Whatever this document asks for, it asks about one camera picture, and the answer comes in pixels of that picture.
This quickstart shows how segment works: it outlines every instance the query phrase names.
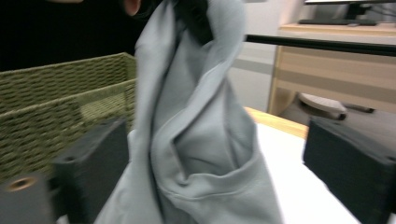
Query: white wall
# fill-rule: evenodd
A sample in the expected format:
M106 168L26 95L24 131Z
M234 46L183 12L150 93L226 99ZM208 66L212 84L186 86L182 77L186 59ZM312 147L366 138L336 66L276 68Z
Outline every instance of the white wall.
M276 35L287 0L246 0L247 34ZM267 111L276 46L245 43L229 73L244 106Z

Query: wicker basket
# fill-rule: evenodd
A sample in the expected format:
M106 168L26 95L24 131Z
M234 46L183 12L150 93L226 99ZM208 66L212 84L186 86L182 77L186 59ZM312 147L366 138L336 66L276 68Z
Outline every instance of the wicker basket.
M122 53L0 73L0 183L50 174L50 161L93 125L134 118L135 60Z

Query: hand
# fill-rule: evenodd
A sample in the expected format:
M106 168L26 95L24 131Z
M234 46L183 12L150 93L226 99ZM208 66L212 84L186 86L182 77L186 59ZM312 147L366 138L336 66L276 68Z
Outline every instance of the hand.
M125 6L125 11L128 15L134 16L139 11L142 5L142 0L122 0Z

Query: desk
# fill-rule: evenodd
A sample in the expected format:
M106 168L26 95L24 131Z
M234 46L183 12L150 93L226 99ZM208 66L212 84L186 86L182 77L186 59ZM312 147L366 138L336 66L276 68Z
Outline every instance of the desk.
M258 139L284 224L359 224L304 166L307 127L246 108L257 122ZM396 224L392 215L389 224Z
M279 35L396 45L394 24L347 27L290 24ZM396 57L278 47L269 113L278 115L295 92L396 113Z

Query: light wood panel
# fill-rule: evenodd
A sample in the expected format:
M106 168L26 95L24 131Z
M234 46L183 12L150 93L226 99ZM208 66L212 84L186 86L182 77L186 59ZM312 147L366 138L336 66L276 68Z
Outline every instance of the light wood panel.
M379 23L377 26L287 24L281 31L311 32L337 35L396 36L396 23Z
M276 128L282 132L290 133L304 139L308 134L308 127L303 124L296 123L288 119L282 119L249 107L246 107L245 109L257 123Z

